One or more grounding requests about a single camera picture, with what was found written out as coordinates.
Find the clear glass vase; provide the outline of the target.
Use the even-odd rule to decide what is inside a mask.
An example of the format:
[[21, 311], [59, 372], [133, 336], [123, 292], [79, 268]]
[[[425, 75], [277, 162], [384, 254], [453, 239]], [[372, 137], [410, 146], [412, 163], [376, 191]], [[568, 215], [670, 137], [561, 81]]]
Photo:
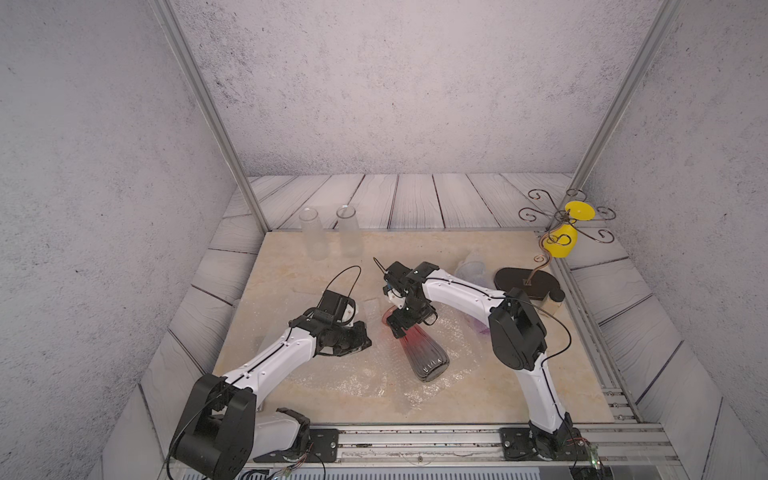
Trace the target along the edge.
[[313, 260], [323, 260], [329, 255], [329, 244], [319, 212], [313, 207], [300, 211], [299, 220], [307, 254]]

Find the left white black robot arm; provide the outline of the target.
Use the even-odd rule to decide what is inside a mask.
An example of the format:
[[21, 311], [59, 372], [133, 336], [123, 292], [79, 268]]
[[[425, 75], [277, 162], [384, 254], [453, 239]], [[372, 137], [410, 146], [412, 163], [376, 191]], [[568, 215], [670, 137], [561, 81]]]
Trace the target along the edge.
[[192, 387], [168, 457], [209, 479], [233, 479], [262, 456], [303, 461], [310, 451], [311, 421], [281, 407], [257, 412], [294, 370], [316, 356], [342, 357], [369, 348], [366, 324], [297, 318], [265, 351], [223, 376], [205, 374]]

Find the clear bubble vase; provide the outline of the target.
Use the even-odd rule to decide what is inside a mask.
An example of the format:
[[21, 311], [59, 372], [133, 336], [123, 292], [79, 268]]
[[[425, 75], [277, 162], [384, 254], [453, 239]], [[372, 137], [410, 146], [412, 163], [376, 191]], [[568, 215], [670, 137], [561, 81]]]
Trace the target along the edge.
[[363, 242], [357, 219], [357, 210], [354, 206], [345, 204], [337, 209], [336, 217], [342, 253], [348, 257], [360, 256], [363, 253]]

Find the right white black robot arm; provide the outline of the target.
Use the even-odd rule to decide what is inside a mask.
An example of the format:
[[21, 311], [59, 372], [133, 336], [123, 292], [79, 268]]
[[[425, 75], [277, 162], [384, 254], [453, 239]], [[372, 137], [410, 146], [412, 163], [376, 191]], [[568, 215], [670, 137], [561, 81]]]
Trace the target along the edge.
[[566, 448], [575, 447], [580, 434], [550, 380], [547, 330], [524, 291], [488, 289], [429, 262], [414, 269], [395, 262], [382, 272], [383, 292], [393, 304], [385, 323], [396, 338], [408, 338], [417, 326], [436, 319], [436, 303], [480, 321], [489, 328], [494, 355], [515, 372], [522, 388], [535, 454], [555, 460]]

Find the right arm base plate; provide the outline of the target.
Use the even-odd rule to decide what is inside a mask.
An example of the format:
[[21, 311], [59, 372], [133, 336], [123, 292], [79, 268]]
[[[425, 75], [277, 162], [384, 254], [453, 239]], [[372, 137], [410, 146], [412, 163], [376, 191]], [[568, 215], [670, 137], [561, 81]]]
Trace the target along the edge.
[[547, 433], [537, 427], [499, 429], [506, 461], [586, 461], [589, 450], [583, 440], [572, 437], [567, 429]]

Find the pink bubble vase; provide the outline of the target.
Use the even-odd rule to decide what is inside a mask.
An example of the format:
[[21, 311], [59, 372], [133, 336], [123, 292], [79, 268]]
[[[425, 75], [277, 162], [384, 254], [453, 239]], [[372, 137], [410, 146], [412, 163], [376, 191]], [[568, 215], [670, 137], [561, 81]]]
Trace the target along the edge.
[[[385, 311], [382, 316], [382, 322], [385, 325], [387, 325], [386, 318], [391, 313], [395, 313], [396, 310], [395, 307], [391, 307]], [[419, 325], [411, 327], [404, 338], [395, 339], [402, 347], [406, 359], [419, 381], [432, 382], [448, 369], [450, 365], [448, 353]]]

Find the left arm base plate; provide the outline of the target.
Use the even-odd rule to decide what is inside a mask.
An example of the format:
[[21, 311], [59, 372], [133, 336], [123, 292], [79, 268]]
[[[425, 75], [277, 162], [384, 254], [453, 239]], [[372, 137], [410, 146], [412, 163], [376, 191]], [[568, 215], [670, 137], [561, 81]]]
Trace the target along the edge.
[[337, 460], [340, 432], [335, 428], [314, 428], [300, 432], [293, 445], [281, 456], [289, 462], [334, 463]]

